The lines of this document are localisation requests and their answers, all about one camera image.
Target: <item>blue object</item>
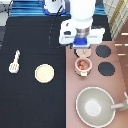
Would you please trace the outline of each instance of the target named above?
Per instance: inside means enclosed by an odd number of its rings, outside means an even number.
[[[42,10],[43,7],[44,0],[14,0],[10,16],[47,16]],[[103,3],[96,6],[94,15],[106,15]]]
[[[47,9],[43,9],[43,10],[46,15],[56,15],[56,13],[50,13]],[[63,15],[63,14],[66,14],[66,10],[62,10],[61,12],[58,13],[58,15]]]
[[[84,38],[78,38],[78,37],[76,37],[74,39],[73,44],[75,46],[86,46],[87,45],[87,38],[86,37],[84,37]]]

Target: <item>wall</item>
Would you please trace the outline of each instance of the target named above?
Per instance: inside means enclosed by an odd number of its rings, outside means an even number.
[[[122,33],[128,33],[128,20],[115,40],[124,82],[128,92],[128,35],[122,35]]]
[[[128,19],[128,0],[104,0],[104,6],[108,16],[111,36],[115,40]]]

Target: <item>black mat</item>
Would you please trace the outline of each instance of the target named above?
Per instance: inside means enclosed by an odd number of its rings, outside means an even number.
[[[48,35],[54,17],[9,17],[0,51],[0,128],[66,128],[65,48],[50,49]],[[59,46],[59,17],[51,37]],[[110,40],[107,16],[95,16],[93,25],[106,28],[103,40]],[[10,74],[9,64],[19,49],[20,70]],[[37,66],[48,63],[55,69],[47,85],[34,78]]]
[[[102,58],[106,58],[111,55],[111,49],[106,45],[99,45],[96,48],[96,54]]]
[[[102,62],[98,66],[100,74],[103,76],[112,76],[115,73],[114,66],[109,62]]]

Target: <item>bowl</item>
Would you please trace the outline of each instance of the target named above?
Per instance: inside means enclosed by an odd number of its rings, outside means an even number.
[[[99,87],[83,89],[76,99],[76,111],[80,119],[91,127],[106,127],[115,117],[113,98]]]

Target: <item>small brown object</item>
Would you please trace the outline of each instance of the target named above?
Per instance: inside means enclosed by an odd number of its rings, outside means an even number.
[[[83,70],[83,69],[84,69],[84,67],[83,67],[83,66],[81,66],[81,65],[79,65],[79,66],[78,66],[78,68],[79,68],[79,69],[81,69],[81,70]]]
[[[86,65],[86,62],[84,60],[80,61],[80,65],[81,66],[85,66]]]

